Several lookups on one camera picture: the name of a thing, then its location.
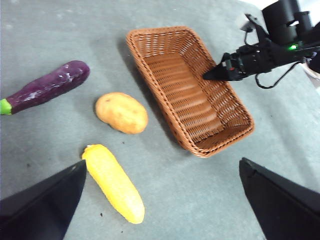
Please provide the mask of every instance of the green light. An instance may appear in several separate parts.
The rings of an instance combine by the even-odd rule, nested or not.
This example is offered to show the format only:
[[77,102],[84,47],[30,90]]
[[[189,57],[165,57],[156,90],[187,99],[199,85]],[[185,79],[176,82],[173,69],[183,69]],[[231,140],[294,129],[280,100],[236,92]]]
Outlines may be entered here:
[[289,50],[296,50],[297,49],[297,45],[293,44],[288,49]]

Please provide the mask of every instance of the potato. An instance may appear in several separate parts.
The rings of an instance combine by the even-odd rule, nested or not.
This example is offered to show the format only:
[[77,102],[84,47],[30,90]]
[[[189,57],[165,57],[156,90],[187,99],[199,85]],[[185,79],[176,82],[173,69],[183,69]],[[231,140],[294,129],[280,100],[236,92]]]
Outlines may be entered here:
[[95,103],[95,113],[104,123],[126,134],[138,134],[148,124],[144,106],[122,92],[102,95]]

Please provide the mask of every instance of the basket rim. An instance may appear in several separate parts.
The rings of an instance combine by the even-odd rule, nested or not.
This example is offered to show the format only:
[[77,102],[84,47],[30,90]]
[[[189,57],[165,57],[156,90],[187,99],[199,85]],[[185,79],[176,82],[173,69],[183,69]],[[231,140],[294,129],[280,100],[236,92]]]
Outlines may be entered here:
[[191,151],[193,154],[195,154],[196,156],[207,158],[213,154],[216,154],[216,153],[222,151],[223,149],[228,147],[228,145],[230,145],[231,143],[237,142],[240,139],[242,139],[244,136],[252,133],[255,128],[255,124],[254,124],[253,117],[251,116],[251,114],[249,113],[249,111],[247,110],[245,105],[242,103],[242,101],[239,99],[239,97],[237,96],[237,94],[235,93],[233,88],[231,87],[230,83],[227,81],[222,81],[222,84],[224,84],[224,87],[227,89],[230,96],[232,96],[233,100],[235,100],[235,102],[237,104],[239,104],[239,106],[241,107],[241,109],[245,113],[245,115],[248,119],[248,122],[249,122],[248,127],[246,129],[244,129],[243,131],[240,131],[240,132],[236,133],[235,135],[227,138],[225,141],[220,142],[219,144],[213,146],[212,148],[199,148],[196,145],[197,143],[192,140],[192,138],[189,135],[188,131],[186,130],[184,124],[181,122],[179,116],[177,116],[173,106],[171,105],[170,101],[167,99],[167,96],[165,95],[165,93],[163,92],[161,87],[159,86],[153,72],[149,68],[148,64],[144,61],[144,58],[141,56],[141,54],[138,50],[138,46],[134,42],[134,37],[136,37],[138,35],[167,34],[167,33],[176,32],[176,31],[189,32],[196,39],[197,43],[199,44],[202,54],[207,58],[207,60],[209,62],[212,62],[214,66],[216,65],[215,61],[212,59],[210,53],[208,52],[206,46],[204,45],[203,41],[200,39],[198,34],[187,26],[170,26],[170,27],[133,29],[127,34],[126,41],[127,41],[127,45],[129,46],[131,52],[133,53],[133,57],[135,58],[135,62],[137,63],[137,65],[142,67],[145,70],[145,72],[148,73],[148,76],[150,77],[150,80],[152,81],[154,87],[156,88],[158,93],[160,93],[160,97],[162,98],[162,101],[166,104],[166,106],[165,106],[165,104],[163,103],[162,106],[167,107],[169,109],[169,111],[171,112],[171,115],[168,115],[168,117],[172,120],[172,122],[173,122],[172,124],[176,124],[178,129],[175,126],[174,127],[178,130],[178,132],[183,134],[184,138],[187,139],[187,141],[184,141],[183,145],[189,151]]

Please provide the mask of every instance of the black object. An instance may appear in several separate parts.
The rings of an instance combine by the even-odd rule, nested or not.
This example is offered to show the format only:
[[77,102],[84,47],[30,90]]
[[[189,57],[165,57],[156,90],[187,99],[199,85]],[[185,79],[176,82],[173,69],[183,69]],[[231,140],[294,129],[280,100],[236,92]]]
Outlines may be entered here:
[[62,240],[80,200],[84,160],[0,201],[1,240]]
[[242,158],[245,195],[268,240],[320,240],[320,194]]
[[245,45],[235,53],[226,52],[220,64],[206,72],[203,79],[239,81],[282,65],[304,62],[305,58],[312,62],[314,52],[320,51],[320,23],[312,27],[309,12],[300,11],[297,0],[279,0],[262,13],[268,33],[257,18],[246,14],[250,25],[256,29],[259,42],[247,43],[247,34],[253,30],[248,26]]

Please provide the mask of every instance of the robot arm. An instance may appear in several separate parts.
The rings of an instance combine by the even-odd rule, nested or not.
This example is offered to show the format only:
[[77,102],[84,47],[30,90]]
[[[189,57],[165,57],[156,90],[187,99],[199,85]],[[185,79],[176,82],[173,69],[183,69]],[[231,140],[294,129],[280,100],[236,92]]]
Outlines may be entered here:
[[[309,12],[300,11],[297,0],[279,0],[262,10],[267,31],[257,18],[246,14],[244,42],[236,52],[224,53],[220,64],[203,75],[205,80],[240,81],[256,75],[259,87],[273,88],[297,63],[310,62],[312,70],[319,72],[320,22],[312,27]],[[247,43],[247,34],[256,29],[258,41]],[[268,73],[272,69],[295,64],[273,85],[264,87],[259,84],[258,75]]]

